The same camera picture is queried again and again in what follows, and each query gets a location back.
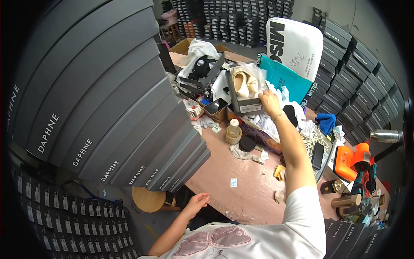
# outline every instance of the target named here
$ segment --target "woman's right arm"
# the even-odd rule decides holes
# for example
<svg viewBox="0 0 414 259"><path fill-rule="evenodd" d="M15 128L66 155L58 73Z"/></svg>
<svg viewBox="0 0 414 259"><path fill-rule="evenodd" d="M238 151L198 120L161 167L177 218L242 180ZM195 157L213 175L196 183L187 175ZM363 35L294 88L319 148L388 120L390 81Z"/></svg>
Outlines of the woman's right arm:
<svg viewBox="0 0 414 259"><path fill-rule="evenodd" d="M259 94L266 113L273 119L286 163L286 196L303 186L316 188L311 160L299 132L280 108L279 99L271 90Z"/></svg>

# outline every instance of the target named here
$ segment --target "black smartphone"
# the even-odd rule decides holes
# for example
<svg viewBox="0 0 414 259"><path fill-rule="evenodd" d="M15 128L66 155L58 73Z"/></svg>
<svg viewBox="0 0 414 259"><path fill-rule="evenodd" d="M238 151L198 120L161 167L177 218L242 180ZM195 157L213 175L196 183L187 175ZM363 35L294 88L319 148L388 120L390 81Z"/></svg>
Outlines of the black smartphone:
<svg viewBox="0 0 414 259"><path fill-rule="evenodd" d="M313 154L312 154L312 167L320 170L320 167L322 166L322 159L323 159L323 151L325 150L325 147L316 142L313 146Z"/></svg>
<svg viewBox="0 0 414 259"><path fill-rule="evenodd" d="M206 106L204 106L204 110L206 110L209 114L213 115L226 106L227 106L227 102L224 101L222 98L219 98L215 100L214 102L211 102L207 104Z"/></svg>

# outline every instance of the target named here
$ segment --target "woman's right hand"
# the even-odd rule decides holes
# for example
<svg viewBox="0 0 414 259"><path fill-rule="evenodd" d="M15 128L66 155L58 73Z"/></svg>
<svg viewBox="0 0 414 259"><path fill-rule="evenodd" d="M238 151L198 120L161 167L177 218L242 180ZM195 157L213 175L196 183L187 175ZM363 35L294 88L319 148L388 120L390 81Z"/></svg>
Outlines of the woman's right hand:
<svg viewBox="0 0 414 259"><path fill-rule="evenodd" d="M263 94L259 94L259 98L262 101L265 112L272 118L275 119L276 115L283 112L280 108L279 98L273 94L271 90L263 91Z"/></svg>

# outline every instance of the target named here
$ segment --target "shoe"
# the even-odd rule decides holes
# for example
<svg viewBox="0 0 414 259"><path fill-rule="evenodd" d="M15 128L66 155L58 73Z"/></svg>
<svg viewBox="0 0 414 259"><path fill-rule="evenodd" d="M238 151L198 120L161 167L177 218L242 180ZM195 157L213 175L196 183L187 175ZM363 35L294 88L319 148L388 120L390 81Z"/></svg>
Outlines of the shoe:
<svg viewBox="0 0 414 259"><path fill-rule="evenodd" d="M247 87L246 74L243 71L234 73L233 84L236 94L242 98L249 97L249 88Z"/></svg>

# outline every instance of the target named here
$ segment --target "blue cloth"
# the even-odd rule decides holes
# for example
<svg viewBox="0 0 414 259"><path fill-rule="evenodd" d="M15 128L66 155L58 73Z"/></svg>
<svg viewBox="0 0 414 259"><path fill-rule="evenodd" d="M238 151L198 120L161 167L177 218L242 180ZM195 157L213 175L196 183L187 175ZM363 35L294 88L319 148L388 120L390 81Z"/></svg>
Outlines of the blue cloth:
<svg viewBox="0 0 414 259"><path fill-rule="evenodd" d="M326 114L326 113L319 113L316 116L315 119L320 124L320 130L323 131L326 135L329 135L329 133L332 131L332 129L335 127L336 122L336 116L332 113Z"/></svg>

